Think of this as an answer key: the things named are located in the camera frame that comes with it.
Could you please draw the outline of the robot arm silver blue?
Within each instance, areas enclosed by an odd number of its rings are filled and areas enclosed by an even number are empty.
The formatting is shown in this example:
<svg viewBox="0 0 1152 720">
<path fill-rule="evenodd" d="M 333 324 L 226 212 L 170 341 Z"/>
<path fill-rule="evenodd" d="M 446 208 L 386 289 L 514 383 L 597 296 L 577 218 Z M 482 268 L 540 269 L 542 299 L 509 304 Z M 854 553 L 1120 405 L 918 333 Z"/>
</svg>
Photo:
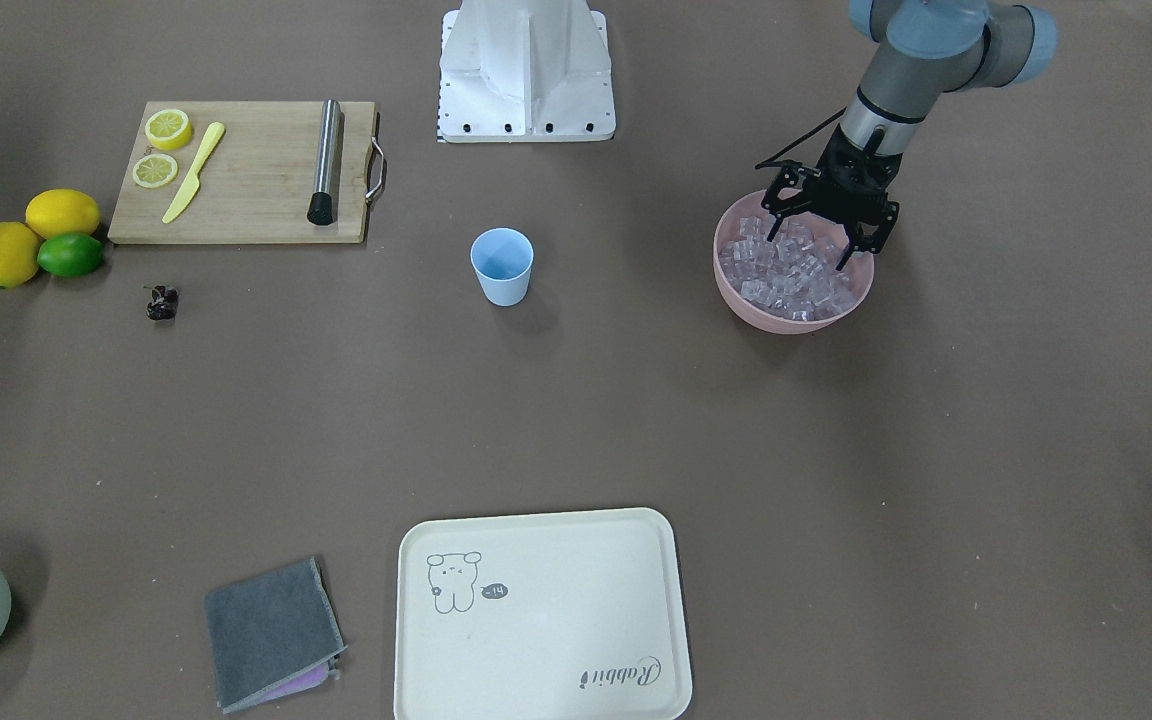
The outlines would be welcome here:
<svg viewBox="0 0 1152 720">
<path fill-rule="evenodd" d="M 938 99 L 969 88 L 1007 88 L 1033 79 L 1059 45 L 1055 18 L 1024 3 L 995 1 L 851 1 L 852 26 L 876 53 L 846 109 L 827 119 L 829 141 L 812 165 L 786 151 L 761 209 L 782 223 L 813 214 L 838 223 L 844 270 L 858 252 L 881 252 L 899 218 L 888 190 L 902 156 Z"/>
</svg>

